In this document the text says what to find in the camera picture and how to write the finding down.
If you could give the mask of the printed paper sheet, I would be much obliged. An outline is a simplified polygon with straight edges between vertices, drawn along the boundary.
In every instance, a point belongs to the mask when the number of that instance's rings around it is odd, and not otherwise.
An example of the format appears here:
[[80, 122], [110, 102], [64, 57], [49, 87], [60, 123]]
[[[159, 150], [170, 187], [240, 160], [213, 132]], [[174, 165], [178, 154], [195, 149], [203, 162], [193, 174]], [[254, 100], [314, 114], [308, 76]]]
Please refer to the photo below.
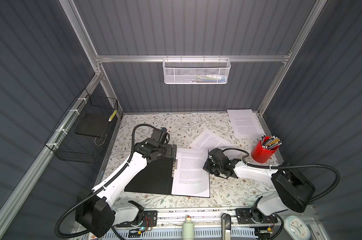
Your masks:
[[237, 139], [260, 138], [264, 134], [256, 114], [251, 109], [227, 112]]
[[190, 144], [192, 149], [205, 151], [205, 157], [208, 157], [208, 152], [218, 148], [221, 150], [228, 148], [236, 148], [233, 144], [221, 138], [219, 135], [211, 130], [204, 130], [195, 140]]
[[209, 198], [210, 174], [203, 169], [207, 159], [207, 150], [178, 148], [171, 194]]

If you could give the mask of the red folder with black inside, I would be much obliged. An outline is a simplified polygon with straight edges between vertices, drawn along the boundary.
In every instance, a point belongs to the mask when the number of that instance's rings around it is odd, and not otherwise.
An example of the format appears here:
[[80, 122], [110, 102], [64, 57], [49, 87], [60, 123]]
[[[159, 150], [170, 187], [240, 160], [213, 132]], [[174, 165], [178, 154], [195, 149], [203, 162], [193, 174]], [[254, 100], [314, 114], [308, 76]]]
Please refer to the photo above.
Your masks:
[[172, 195], [176, 160], [162, 158], [141, 170], [125, 187], [125, 192]]

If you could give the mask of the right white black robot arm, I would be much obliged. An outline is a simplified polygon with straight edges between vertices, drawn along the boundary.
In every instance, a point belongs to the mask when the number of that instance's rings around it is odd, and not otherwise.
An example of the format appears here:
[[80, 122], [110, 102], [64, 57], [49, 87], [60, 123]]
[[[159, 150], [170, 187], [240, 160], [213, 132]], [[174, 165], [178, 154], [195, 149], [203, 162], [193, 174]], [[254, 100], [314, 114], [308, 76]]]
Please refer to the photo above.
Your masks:
[[249, 179], [272, 185], [275, 192], [259, 197], [253, 206], [254, 215], [269, 216], [292, 210], [302, 213], [311, 201], [315, 187], [298, 171], [296, 166], [262, 166], [243, 159], [230, 160], [225, 151], [215, 148], [208, 153], [203, 169], [216, 177], [228, 179]]

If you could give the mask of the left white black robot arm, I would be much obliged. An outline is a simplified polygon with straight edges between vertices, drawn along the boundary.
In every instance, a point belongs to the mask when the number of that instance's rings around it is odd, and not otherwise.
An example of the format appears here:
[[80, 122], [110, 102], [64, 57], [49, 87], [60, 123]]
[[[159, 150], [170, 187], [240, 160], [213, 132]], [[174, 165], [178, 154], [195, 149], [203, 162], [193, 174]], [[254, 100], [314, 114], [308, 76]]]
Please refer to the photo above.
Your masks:
[[120, 223], [139, 223], [144, 211], [140, 204], [128, 201], [116, 206], [115, 201], [123, 190], [170, 194], [177, 146], [169, 141], [166, 128], [153, 128], [149, 138], [132, 142], [131, 152], [122, 165], [79, 198], [82, 203], [75, 210], [75, 220], [96, 237], [102, 237]]

